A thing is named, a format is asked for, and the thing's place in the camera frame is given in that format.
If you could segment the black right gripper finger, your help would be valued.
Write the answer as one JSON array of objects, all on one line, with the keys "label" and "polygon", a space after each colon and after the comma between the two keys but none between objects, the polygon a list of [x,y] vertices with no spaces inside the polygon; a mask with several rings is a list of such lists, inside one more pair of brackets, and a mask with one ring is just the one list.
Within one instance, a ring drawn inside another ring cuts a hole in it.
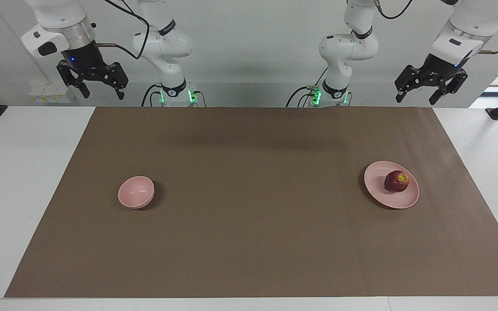
[{"label": "black right gripper finger", "polygon": [[123,89],[127,87],[128,81],[129,79],[120,63],[105,65],[104,83],[113,87],[119,100],[124,99]]},{"label": "black right gripper finger", "polygon": [[66,86],[73,86],[77,88],[80,93],[83,95],[83,98],[89,98],[90,91],[87,88],[85,82],[83,82],[83,77],[74,77],[72,74],[72,69],[69,67],[68,63],[65,60],[61,60],[57,64],[57,70],[61,76],[62,81]]}]

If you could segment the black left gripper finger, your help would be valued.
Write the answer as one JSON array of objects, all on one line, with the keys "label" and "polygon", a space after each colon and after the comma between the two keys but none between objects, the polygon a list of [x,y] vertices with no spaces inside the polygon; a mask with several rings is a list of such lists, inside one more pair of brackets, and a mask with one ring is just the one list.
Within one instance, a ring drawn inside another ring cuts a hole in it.
[{"label": "black left gripper finger", "polygon": [[420,68],[413,65],[407,65],[395,80],[397,90],[396,101],[401,103],[409,91],[415,90],[422,86]]},{"label": "black left gripper finger", "polygon": [[445,78],[435,75],[432,79],[434,86],[437,90],[429,98],[430,105],[435,105],[437,101],[448,94],[455,94],[463,83],[468,79],[468,73],[465,70],[459,70],[450,79],[449,83],[446,83]]}]

